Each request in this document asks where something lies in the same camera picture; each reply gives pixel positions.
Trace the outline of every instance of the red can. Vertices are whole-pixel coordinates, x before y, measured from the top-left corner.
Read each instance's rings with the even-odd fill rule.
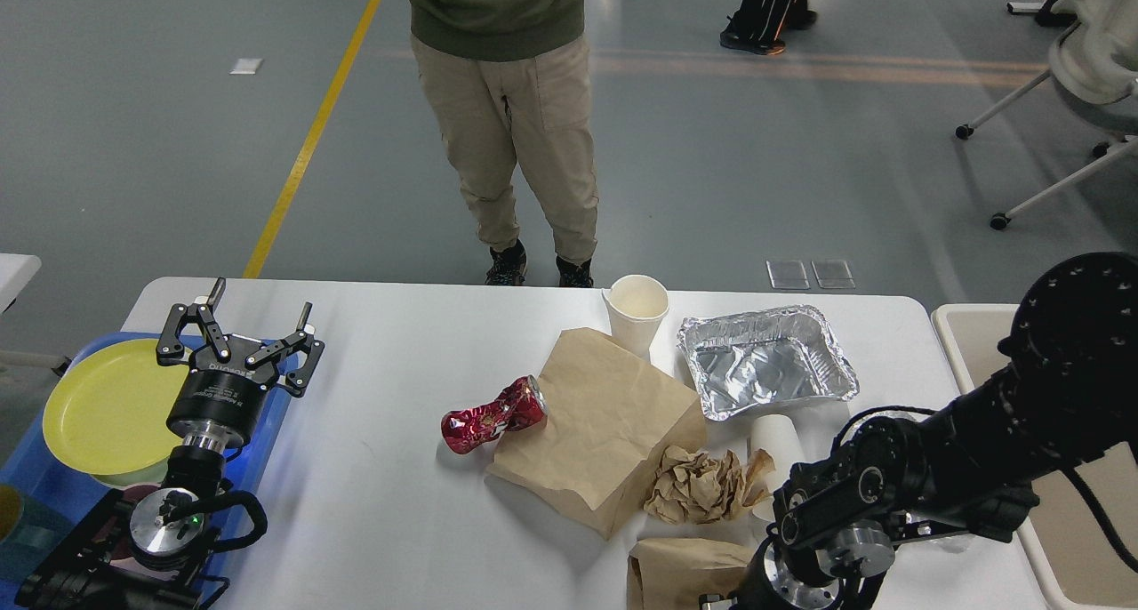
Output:
[[[545,401],[533,377],[517,379],[493,402],[443,417],[443,440],[455,453],[469,453],[502,436],[545,419]]]

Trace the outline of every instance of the brown paper bag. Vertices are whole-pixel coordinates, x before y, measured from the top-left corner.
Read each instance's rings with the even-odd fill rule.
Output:
[[[700,594],[727,596],[753,552],[708,539],[641,539],[628,557],[628,610],[692,610]]]
[[[562,331],[537,385],[545,424],[503,435],[487,470],[607,539],[648,500],[665,448],[707,442],[694,390],[600,331]]]

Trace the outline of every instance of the green sweatshirt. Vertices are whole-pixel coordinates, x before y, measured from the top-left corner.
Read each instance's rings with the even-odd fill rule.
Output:
[[[585,31],[585,0],[407,0],[411,32],[463,59],[531,59]]]

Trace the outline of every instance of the crumpled paper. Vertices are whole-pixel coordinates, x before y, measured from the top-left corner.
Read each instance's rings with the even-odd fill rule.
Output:
[[[743,469],[731,451],[720,460],[707,452],[668,446],[644,511],[677,526],[735,519],[770,496],[762,477],[774,467],[774,460],[762,450],[751,453]]]

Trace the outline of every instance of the aluminum foil tray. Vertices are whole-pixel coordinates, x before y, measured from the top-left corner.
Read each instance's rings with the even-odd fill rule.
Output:
[[[858,393],[853,368],[814,306],[685,319],[677,339],[711,421],[748,410],[848,402]]]

